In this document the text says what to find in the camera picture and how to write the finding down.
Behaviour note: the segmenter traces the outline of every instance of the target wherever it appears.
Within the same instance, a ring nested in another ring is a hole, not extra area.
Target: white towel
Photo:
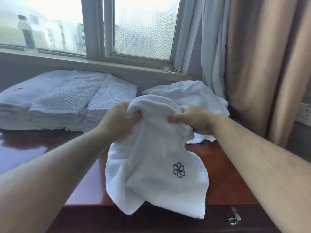
[[[132,101],[136,97],[137,86],[111,74],[88,105],[88,114],[84,119],[84,132],[95,128],[103,119],[107,110],[123,101]]]
[[[155,95],[135,98],[126,113],[140,110],[142,119],[108,153],[106,189],[125,213],[145,201],[195,218],[204,218],[208,175],[200,158],[186,151],[193,130],[166,118],[181,113],[172,100]]]
[[[144,90],[142,94],[163,96],[171,99],[179,106],[185,104],[196,105],[208,111],[219,113],[226,117],[229,116],[229,111],[227,110],[228,102],[215,95],[215,93],[201,81],[182,81],[172,83],[171,85],[156,86]],[[216,140],[213,136],[197,133],[194,135],[195,138],[187,141],[187,144],[196,144],[204,140],[209,140],[211,142]]]
[[[56,70],[18,83],[0,93],[0,129],[43,129],[33,123],[28,109],[34,100],[55,86],[72,71]]]
[[[105,78],[103,73],[74,70],[33,102],[29,109],[33,122],[45,129],[79,126]]]

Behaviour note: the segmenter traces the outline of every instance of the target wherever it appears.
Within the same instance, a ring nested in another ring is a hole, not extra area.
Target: hand
[[[195,105],[180,106],[182,114],[173,114],[167,117],[170,123],[184,123],[193,128],[193,131],[203,135],[211,135],[211,128],[220,114],[201,109]]]
[[[107,111],[105,116],[95,130],[107,135],[111,143],[131,131],[134,125],[142,118],[138,111],[131,116],[126,116],[126,109],[130,102],[122,102],[113,106]]]

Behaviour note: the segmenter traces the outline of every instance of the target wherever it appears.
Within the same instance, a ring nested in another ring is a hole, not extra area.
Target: forearm
[[[282,232],[311,232],[311,164],[218,116],[211,133]]]
[[[45,232],[109,143],[93,130],[0,175],[1,232]]]

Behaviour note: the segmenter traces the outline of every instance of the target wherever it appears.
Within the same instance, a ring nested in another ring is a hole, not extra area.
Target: window pane
[[[179,0],[115,0],[115,52],[171,57]]]
[[[86,54],[81,0],[0,0],[0,43]]]

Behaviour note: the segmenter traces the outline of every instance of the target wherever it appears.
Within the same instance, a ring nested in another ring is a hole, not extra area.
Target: wooden table
[[[0,173],[79,136],[65,130],[0,130]],[[89,170],[48,232],[280,232],[266,215],[217,142],[185,145],[203,161],[209,176],[204,219],[194,219],[150,204],[127,216],[113,205],[105,188],[108,150]],[[232,207],[241,217],[235,225]]]

